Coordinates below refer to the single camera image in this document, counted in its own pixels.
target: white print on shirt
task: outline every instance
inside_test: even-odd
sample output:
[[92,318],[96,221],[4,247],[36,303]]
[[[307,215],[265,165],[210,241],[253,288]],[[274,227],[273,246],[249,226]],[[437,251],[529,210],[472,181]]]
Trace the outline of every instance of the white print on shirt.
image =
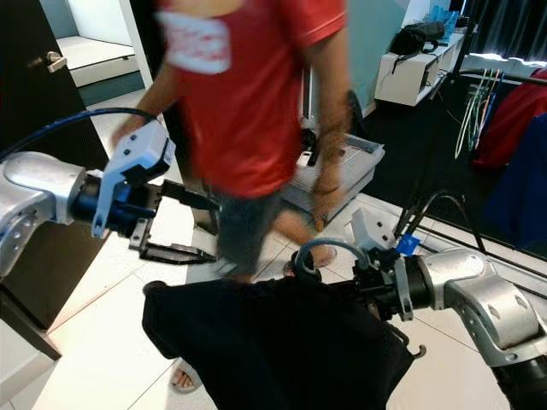
[[224,73],[230,68],[230,32],[223,21],[174,12],[160,13],[160,20],[169,42],[168,62],[201,74]]

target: white shelf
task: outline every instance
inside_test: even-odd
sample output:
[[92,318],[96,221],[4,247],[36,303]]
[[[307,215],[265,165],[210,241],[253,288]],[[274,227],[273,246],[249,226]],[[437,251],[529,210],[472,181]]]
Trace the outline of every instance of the white shelf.
[[449,44],[439,46],[431,54],[420,54],[399,62],[393,68],[398,56],[393,53],[384,55],[380,61],[377,100],[415,106],[423,100],[438,83],[440,70],[452,71],[462,49],[464,35],[455,33],[450,36]]

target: blue cable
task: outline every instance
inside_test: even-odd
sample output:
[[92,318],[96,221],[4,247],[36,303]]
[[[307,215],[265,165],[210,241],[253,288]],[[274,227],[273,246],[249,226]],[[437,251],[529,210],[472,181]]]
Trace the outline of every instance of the blue cable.
[[145,118],[147,123],[153,120],[157,120],[157,118],[154,115],[148,114],[145,111],[142,111],[136,108],[101,108],[101,109],[94,109],[93,111],[82,111],[81,113],[77,113],[69,117],[63,118],[61,120],[52,122],[51,124],[45,126],[44,128],[41,128],[37,130],[36,132],[33,132],[28,137],[23,138],[21,141],[14,143],[11,147],[7,148],[4,152],[0,153],[0,163],[3,160],[5,160],[8,157],[8,155],[12,155],[14,152],[17,152],[25,148],[28,144],[38,141],[39,139],[45,137],[47,134],[49,134],[50,132],[54,130],[58,130],[59,128],[63,126],[72,124],[73,122],[76,122],[76,121],[83,120],[84,118],[94,117],[97,115],[106,115],[106,114],[138,115],[140,117]]

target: teal wall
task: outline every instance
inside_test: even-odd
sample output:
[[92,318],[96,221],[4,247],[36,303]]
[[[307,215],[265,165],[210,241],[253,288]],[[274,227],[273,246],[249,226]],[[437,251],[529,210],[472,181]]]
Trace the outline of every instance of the teal wall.
[[[350,75],[353,90],[365,109],[374,101],[379,61],[401,29],[409,0],[347,0],[350,23]],[[312,115],[317,117],[314,84]]]
[[74,23],[67,0],[40,0],[40,3],[55,38],[78,35],[78,29],[76,23]]

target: black garment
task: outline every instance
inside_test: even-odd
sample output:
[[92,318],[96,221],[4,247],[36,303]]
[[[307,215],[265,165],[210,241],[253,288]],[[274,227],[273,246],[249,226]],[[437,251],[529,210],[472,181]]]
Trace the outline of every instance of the black garment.
[[414,358],[386,324],[312,278],[146,292],[143,327],[220,410],[385,409]]

